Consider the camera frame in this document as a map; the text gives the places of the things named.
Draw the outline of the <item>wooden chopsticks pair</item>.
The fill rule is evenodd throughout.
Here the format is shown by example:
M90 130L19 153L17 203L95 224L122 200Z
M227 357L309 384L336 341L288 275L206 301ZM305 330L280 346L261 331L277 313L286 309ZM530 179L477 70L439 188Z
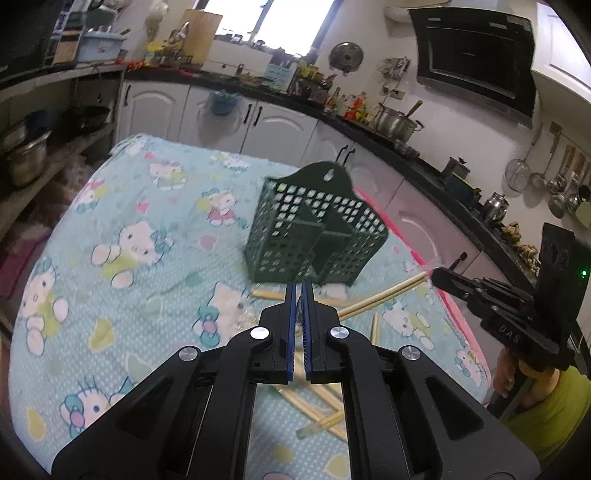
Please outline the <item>wooden chopsticks pair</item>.
M277 393L280 394L280 396L283 397L284 400L287 400L287 402L289 402L290 405L293 406L295 409L297 409L297 406L300 405L311 405L312 409L318 410L324 414L330 414L332 411L341 408L344 409L344 404L342 404L342 402L339 401L339 398L335 396L335 394L332 393L332 390L329 388L314 387L313 389L311 389L311 392L317 395L318 399L322 400L322 402L325 403L325 409L322 409L321 407L315 405L313 402L305 399L304 396L298 393L297 390L295 390L294 388L280 385L274 385L273 388L274 390L276 390Z
M298 439L304 440L325 431L332 433L339 440L345 441L348 439L348 435L346 435L346 431L342 426L345 423L345 411L342 408L332 411L330 414L324 414L312 409L311 405L300 405L297 406L297 409L310 420L308 424L295 431Z
M403 282L384 290L378 294L370 296L366 299L360 300L355 304L349 305L348 307L342 308L338 311L339 320L348 320L356 315L360 315L363 312L372 310L377 306L380 306L391 299L398 297L401 294L406 293L409 290L425 283L429 279L429 273L427 271L421 271L419 274L404 280Z

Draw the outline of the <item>kitchen window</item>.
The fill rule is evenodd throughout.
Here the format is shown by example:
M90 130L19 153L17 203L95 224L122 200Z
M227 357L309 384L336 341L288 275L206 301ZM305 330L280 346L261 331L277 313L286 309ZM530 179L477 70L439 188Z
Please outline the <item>kitchen window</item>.
M304 56L318 48L342 1L324 0L211 0L195 1L197 10L221 15L216 35Z

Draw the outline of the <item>white lower cabinets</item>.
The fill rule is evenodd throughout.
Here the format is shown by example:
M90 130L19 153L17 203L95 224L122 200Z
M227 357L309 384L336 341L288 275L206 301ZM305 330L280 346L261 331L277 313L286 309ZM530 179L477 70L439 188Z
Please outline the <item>white lower cabinets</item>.
M145 133L294 167L337 161L423 259L438 259L470 278L533 288L534 275L499 228L481 218L480 206L464 205L444 174L425 161L399 153L367 129L266 93L243 90L230 115L212 115L209 95L217 89L214 83L125 80L117 137Z

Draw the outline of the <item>metal mesh strainer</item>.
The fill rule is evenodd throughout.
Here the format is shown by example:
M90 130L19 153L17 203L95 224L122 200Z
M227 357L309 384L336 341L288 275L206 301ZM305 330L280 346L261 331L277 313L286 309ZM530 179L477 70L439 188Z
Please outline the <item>metal mesh strainer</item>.
M533 148L536 146L541 133L543 131L543 123L540 123L531 143L523 158L514 158L506 166L504 172L504 180L510 190L523 193L530 183L531 169L528 160Z

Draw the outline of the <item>green plastic utensil basket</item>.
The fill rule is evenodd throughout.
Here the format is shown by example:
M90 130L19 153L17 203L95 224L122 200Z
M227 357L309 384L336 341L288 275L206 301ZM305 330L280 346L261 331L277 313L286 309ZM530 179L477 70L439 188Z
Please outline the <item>green plastic utensil basket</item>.
M258 283L308 278L351 286L388 237L386 223L356 195L346 169L315 162L264 178L245 245L247 272Z

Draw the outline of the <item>stainless steel stock pot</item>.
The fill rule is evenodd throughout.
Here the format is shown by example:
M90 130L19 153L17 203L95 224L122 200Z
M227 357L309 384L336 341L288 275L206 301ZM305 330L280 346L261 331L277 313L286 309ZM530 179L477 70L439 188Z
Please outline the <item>stainless steel stock pot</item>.
M373 120L373 128L377 133L392 141L399 140L408 143L415 133L425 128L419 120L411 118L422 104L422 100L418 100L408 112L402 112L380 102L377 115Z

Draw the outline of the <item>black range hood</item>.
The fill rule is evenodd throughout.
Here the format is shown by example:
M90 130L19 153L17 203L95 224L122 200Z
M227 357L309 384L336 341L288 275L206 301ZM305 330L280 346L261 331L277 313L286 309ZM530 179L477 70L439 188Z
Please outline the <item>black range hood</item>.
M529 19L456 6L412 9L410 17L419 84L533 127L535 39Z

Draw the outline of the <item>steel bowl on shelf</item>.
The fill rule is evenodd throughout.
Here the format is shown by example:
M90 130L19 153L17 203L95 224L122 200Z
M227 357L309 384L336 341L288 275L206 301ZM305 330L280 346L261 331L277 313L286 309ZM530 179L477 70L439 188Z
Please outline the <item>steel bowl on shelf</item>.
M28 185L43 173L47 164L47 140L50 135L51 131L46 131L8 155L10 180L15 187Z

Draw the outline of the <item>hanging pot lid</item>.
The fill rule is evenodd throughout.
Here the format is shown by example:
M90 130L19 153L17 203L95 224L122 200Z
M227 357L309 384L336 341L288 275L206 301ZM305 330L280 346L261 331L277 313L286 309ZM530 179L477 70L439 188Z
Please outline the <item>hanging pot lid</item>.
M363 49L354 42L341 42L329 53L329 66L345 76L358 71L362 63Z

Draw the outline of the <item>light blue knife block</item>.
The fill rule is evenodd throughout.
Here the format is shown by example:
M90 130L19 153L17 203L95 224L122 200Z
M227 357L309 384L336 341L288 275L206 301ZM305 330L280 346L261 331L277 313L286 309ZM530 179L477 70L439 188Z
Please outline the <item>light blue knife block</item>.
M266 66L266 72L264 72L264 77L270 89L276 91L287 90L291 79L294 77L294 72L296 72L297 62L297 57L287 54L281 48L276 49Z

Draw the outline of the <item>wooden cutting board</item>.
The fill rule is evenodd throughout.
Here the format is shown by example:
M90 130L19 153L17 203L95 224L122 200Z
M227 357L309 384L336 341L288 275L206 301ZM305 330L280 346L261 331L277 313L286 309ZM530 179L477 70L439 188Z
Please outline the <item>wooden cutting board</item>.
M178 23L184 34L181 40L181 56L191 65L204 65L222 16L204 10L187 9Z

